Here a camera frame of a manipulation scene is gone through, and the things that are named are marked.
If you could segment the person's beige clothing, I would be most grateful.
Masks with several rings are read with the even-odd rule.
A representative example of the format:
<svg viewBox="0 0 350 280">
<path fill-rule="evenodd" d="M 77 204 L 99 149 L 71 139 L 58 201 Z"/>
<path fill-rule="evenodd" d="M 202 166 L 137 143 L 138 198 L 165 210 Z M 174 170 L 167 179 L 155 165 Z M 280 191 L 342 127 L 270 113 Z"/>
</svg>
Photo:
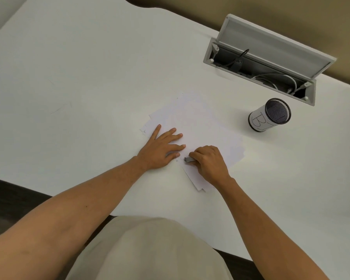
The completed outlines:
<svg viewBox="0 0 350 280">
<path fill-rule="evenodd" d="M 66 280 L 233 280 L 224 259 L 177 221 L 115 217 L 76 259 Z"/>
</svg>

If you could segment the person's right forearm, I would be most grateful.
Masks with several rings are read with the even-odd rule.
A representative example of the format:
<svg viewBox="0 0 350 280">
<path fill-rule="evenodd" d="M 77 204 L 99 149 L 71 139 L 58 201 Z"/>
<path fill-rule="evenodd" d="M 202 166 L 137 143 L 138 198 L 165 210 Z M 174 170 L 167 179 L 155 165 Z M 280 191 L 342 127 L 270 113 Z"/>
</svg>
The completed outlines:
<svg viewBox="0 0 350 280">
<path fill-rule="evenodd" d="M 215 184 L 265 280 L 329 280 L 318 265 L 227 176 Z"/>
</svg>

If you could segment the stack of white paper sheets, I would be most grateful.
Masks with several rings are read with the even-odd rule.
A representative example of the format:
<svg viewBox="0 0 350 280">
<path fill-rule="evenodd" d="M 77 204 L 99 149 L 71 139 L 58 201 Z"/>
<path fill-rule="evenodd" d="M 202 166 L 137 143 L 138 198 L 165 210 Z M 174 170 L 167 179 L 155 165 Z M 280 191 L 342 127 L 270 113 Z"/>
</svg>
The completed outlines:
<svg viewBox="0 0 350 280">
<path fill-rule="evenodd" d="M 196 93 L 181 94 L 149 117 L 149 121 L 140 129 L 145 136 L 150 137 L 157 125 L 161 125 L 159 136 L 172 128 L 183 134 L 182 139 L 174 142 L 186 145 L 177 162 L 198 191 L 209 192 L 214 187 L 198 173 L 195 166 L 186 162 L 185 158 L 190 152 L 205 145 L 216 146 L 227 167 L 244 157 L 242 136 L 218 121 L 211 108 Z"/>
</svg>

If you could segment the person's right hand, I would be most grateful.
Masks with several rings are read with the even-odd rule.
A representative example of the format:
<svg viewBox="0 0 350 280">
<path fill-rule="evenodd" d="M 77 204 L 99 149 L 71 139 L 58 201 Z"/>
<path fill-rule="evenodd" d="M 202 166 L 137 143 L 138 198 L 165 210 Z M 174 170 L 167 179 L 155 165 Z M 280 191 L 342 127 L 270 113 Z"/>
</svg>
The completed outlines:
<svg viewBox="0 0 350 280">
<path fill-rule="evenodd" d="M 214 164 L 196 164 L 195 166 L 197 167 L 199 174 L 218 190 L 232 180 L 220 151 L 219 161 Z"/>
</svg>

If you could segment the black mesh labelled pen cup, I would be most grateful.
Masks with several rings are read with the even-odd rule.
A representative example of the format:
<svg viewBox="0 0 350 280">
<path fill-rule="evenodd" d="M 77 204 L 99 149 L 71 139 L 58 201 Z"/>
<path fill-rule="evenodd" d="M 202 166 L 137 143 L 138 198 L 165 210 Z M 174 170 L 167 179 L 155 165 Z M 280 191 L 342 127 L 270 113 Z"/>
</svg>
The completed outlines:
<svg viewBox="0 0 350 280">
<path fill-rule="evenodd" d="M 279 98 L 271 98 L 249 114 L 248 123 L 254 131 L 264 132 L 272 127 L 284 125 L 290 119 L 291 110 L 288 104 Z"/>
</svg>

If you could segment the person's left forearm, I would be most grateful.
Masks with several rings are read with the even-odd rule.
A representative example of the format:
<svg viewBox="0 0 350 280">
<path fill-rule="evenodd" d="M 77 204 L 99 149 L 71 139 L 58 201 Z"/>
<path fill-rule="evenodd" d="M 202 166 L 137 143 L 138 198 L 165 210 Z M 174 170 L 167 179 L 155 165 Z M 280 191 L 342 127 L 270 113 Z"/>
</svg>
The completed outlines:
<svg viewBox="0 0 350 280">
<path fill-rule="evenodd" d="M 0 280 L 55 280 L 148 169 L 134 156 L 30 211 L 0 235 Z"/>
</svg>

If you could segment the person's left hand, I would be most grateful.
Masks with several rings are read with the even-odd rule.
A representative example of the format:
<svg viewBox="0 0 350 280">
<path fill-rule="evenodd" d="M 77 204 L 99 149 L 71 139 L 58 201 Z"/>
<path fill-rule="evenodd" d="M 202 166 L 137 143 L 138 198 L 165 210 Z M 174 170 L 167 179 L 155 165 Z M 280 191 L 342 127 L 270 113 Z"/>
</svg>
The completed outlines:
<svg viewBox="0 0 350 280">
<path fill-rule="evenodd" d="M 172 128 L 169 131 L 164 133 L 173 133 L 176 135 L 177 129 Z M 186 145 L 173 144 L 164 144 L 163 143 L 163 134 L 158 136 L 154 141 L 147 141 L 144 147 L 139 151 L 135 158 L 135 164 L 141 172 L 146 172 L 148 170 L 159 169 L 167 166 L 171 161 L 166 161 L 166 156 L 170 153 L 180 153 L 184 150 Z"/>
</svg>

